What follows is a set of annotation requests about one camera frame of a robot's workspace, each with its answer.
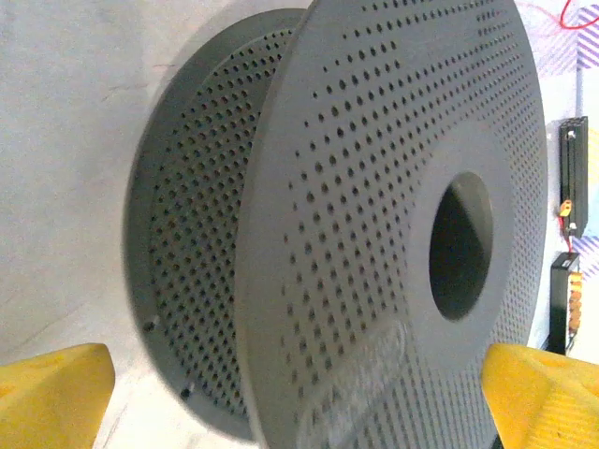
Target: gray plastic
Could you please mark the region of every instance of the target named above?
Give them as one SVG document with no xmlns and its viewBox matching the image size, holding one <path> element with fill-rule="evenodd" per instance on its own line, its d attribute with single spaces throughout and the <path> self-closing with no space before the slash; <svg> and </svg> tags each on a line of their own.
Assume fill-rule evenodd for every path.
<svg viewBox="0 0 599 449">
<path fill-rule="evenodd" d="M 533 320 L 544 130 L 511 0 L 312 5 L 241 205 L 235 326 L 265 447 L 493 445 L 480 368 Z"/>
<path fill-rule="evenodd" d="M 301 13 L 238 22 L 186 63 L 141 140 L 126 206 L 130 296 L 155 365 L 199 418 L 246 440 L 233 325 L 238 211 L 260 110 Z"/>
</svg>

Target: gray spool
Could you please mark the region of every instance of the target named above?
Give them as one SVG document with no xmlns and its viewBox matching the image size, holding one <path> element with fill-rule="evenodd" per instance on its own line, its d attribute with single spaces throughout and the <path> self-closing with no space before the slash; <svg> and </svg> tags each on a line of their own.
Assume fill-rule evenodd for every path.
<svg viewBox="0 0 599 449">
<path fill-rule="evenodd" d="M 237 363 L 237 215 L 256 123 L 301 9 L 238 22 L 169 85 L 139 145 L 125 220 L 133 309 L 153 361 L 205 423 L 252 439 Z"/>
<path fill-rule="evenodd" d="M 526 343 L 547 218 L 511 0 L 319 0 L 256 131 L 236 259 L 258 440 L 490 448 L 479 374 Z"/>
</svg>

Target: black component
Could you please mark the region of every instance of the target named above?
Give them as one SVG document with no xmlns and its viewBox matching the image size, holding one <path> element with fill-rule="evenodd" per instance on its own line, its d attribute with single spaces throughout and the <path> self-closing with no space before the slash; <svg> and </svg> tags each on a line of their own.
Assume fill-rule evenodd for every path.
<svg viewBox="0 0 599 449">
<path fill-rule="evenodd" d="M 565 219 L 566 228 L 582 237 L 589 221 L 589 118 L 568 119 L 560 125 L 560 166 L 562 202 L 572 201 L 572 212 Z"/>
<path fill-rule="evenodd" d="M 561 253 L 551 266 L 548 350 L 555 354 L 565 355 L 571 340 L 568 329 L 570 273 L 578 268 L 578 253 Z"/>
</svg>

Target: yellow block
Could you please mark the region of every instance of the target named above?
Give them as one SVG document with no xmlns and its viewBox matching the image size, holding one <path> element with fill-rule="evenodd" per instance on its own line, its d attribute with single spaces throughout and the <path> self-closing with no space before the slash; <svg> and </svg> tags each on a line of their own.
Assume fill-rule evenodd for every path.
<svg viewBox="0 0 599 449">
<path fill-rule="evenodd" d="M 112 388 L 103 344 L 0 367 L 0 449 L 91 448 Z"/>
<path fill-rule="evenodd" d="M 599 447 L 599 367 L 495 344 L 482 381 L 505 449 Z"/>
</svg>

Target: round hole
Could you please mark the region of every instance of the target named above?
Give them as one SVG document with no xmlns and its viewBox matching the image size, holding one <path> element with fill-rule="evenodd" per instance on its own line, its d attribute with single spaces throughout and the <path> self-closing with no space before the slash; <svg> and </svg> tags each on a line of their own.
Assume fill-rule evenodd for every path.
<svg viewBox="0 0 599 449">
<path fill-rule="evenodd" d="M 474 173 L 462 173 L 447 188 L 431 233 L 429 275 L 439 312 L 457 321 L 478 301 L 493 243 L 489 193 Z"/>
</svg>

